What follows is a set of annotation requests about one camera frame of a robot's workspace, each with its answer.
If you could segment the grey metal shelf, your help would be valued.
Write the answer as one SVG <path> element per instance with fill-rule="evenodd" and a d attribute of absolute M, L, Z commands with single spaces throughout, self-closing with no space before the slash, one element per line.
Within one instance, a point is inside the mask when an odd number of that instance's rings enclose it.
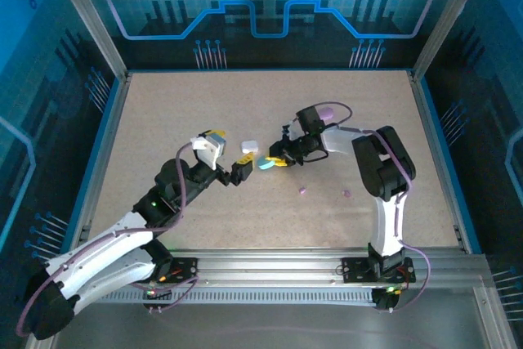
<path fill-rule="evenodd" d="M 191 305 L 160 314 L 139 305 L 95 304 L 57 334 L 52 349 L 523 349 L 490 339 L 486 298 L 469 289 L 428 289 L 392 314 L 339 305 Z"/>

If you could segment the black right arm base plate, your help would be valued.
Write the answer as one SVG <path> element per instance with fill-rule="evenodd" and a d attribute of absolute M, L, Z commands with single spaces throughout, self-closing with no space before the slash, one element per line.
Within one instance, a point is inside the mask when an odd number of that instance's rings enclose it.
<path fill-rule="evenodd" d="M 345 284 L 412 284 L 417 282 L 413 260 L 410 257 L 406 257 L 400 265 L 386 271 L 380 272 L 379 268 L 379 263 L 371 257 L 344 257 L 336 268 L 336 272 L 342 277 Z"/>

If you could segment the small circuit board with LED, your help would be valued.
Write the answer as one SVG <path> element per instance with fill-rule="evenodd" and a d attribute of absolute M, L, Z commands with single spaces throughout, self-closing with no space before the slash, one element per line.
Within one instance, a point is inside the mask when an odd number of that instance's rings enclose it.
<path fill-rule="evenodd" d="M 386 287 L 372 289 L 372 300 L 378 311 L 392 313 L 399 303 L 403 292 L 401 287 L 388 285 Z"/>
<path fill-rule="evenodd" d="M 143 306 L 150 314 L 161 313 L 163 308 L 172 303 L 172 299 L 171 289 L 146 287 L 143 290 Z"/>

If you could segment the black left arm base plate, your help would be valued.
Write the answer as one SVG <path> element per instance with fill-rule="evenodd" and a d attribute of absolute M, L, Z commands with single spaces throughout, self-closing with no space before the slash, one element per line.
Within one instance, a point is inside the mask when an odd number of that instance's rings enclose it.
<path fill-rule="evenodd" d="M 198 273 L 198 259 L 195 257 L 174 257 L 159 281 L 164 284 L 179 284 L 194 278 Z"/>

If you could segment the aluminium frame post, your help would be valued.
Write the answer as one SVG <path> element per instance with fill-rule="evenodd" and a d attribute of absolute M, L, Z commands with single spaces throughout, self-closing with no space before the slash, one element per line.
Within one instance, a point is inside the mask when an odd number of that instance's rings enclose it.
<path fill-rule="evenodd" d="M 468 0 L 448 0 L 413 67 L 412 81 L 419 83 L 435 59 Z"/>
<path fill-rule="evenodd" d="M 70 0 L 83 21 L 89 34 L 105 58 L 114 76 L 123 82 L 127 79 L 127 67 L 114 45 L 110 33 L 105 27 L 92 0 Z"/>

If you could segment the aluminium mounting rail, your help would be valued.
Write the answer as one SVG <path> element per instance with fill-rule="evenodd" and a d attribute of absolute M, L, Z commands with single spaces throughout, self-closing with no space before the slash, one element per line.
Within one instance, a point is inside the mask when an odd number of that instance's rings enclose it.
<path fill-rule="evenodd" d="M 377 288 L 387 283 L 345 284 L 336 268 L 344 257 L 367 257 L 363 248 L 289 248 L 289 249 L 211 249 L 181 250 L 155 261 L 151 253 L 137 248 L 113 262 L 100 262 L 92 269 L 69 267 L 54 282 L 76 293 L 88 281 L 100 280 L 112 289 L 126 285 L 169 289 L 185 282 L 198 281 L 211 287 L 324 287 L 328 284 Z M 179 284 L 164 284 L 160 276 L 174 257 L 198 259 L 198 273 Z M 415 288 L 469 288 L 493 283 L 483 255 L 466 254 L 457 248 L 431 248 L 409 252 L 417 282 L 398 284 Z"/>

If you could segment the aluminium side rail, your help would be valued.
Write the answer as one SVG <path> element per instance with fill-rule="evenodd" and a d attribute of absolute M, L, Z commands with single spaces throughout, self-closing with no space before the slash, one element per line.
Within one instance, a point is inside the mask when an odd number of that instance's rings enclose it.
<path fill-rule="evenodd" d="M 131 80 L 132 76 L 128 74 L 122 82 L 115 81 L 111 89 L 65 232 L 61 252 L 67 253 L 70 249 L 76 248 L 82 239 L 86 239 L 83 228 L 90 226 L 95 216 Z"/>
<path fill-rule="evenodd" d="M 481 254 L 482 249 L 428 85 L 424 78 L 416 79 L 413 71 L 408 71 L 407 75 L 445 202 L 454 222 L 458 244 L 465 253 Z"/>

